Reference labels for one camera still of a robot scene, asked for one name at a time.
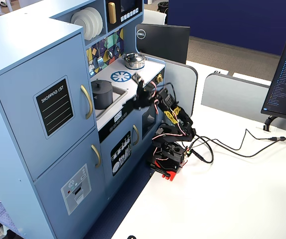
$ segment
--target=black pot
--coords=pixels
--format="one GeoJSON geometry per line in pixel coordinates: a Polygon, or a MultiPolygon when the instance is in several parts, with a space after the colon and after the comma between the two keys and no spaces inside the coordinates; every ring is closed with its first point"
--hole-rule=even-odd
{"type": "Polygon", "coordinates": [[[94,108],[96,110],[105,110],[113,103],[112,83],[104,80],[91,82],[94,108]]]}

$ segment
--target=gray desk divider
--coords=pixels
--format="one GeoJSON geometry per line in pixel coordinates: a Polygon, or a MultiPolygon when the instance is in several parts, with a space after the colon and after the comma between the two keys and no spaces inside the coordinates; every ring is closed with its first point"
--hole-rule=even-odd
{"type": "MultiPolygon", "coordinates": [[[[264,123],[268,115],[261,109],[268,89],[268,85],[213,73],[205,80],[201,104],[264,123]]],[[[286,130],[286,119],[278,118],[272,126],[286,130]]]]}
{"type": "MultiPolygon", "coordinates": [[[[154,61],[159,60],[160,63],[165,63],[165,83],[172,83],[175,89],[178,105],[191,117],[193,115],[194,101],[196,94],[196,86],[198,80],[197,71],[188,65],[170,61],[164,58],[152,56],[143,53],[148,60],[153,58],[154,61]]],[[[171,86],[167,85],[169,93],[173,95],[171,86]]]]}

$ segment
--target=colorful tile backsplash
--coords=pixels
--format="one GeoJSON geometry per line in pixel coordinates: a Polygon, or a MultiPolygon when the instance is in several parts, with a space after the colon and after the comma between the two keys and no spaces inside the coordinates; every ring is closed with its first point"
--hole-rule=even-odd
{"type": "Polygon", "coordinates": [[[121,57],[124,53],[123,28],[102,39],[87,50],[89,68],[94,69],[94,74],[99,73],[109,64],[121,57]],[[112,52],[112,58],[108,55],[108,50],[112,52]],[[102,57],[104,65],[99,67],[98,58],[102,57]]]}

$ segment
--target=blue wall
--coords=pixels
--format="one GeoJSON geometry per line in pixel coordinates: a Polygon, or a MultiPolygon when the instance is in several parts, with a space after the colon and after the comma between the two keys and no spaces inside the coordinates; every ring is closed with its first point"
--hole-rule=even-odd
{"type": "Polygon", "coordinates": [[[281,55],[286,0],[169,0],[169,25],[191,36],[281,55]]]}

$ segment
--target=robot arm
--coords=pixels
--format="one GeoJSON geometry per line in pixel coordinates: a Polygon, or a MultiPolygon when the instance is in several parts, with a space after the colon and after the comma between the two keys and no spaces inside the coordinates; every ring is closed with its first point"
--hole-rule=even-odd
{"type": "Polygon", "coordinates": [[[184,156],[187,152],[187,148],[182,148],[176,142],[191,142],[193,140],[196,135],[195,129],[192,128],[193,121],[185,110],[178,105],[176,97],[173,97],[167,88],[157,90],[154,82],[150,82],[144,87],[144,81],[137,73],[132,76],[132,79],[138,84],[137,95],[129,100],[134,109],[154,105],[156,113],[158,114],[157,107],[159,107],[172,123],[171,125],[161,124],[155,132],[152,138],[155,151],[153,161],[149,162],[151,168],[172,181],[184,162],[184,156]]]}

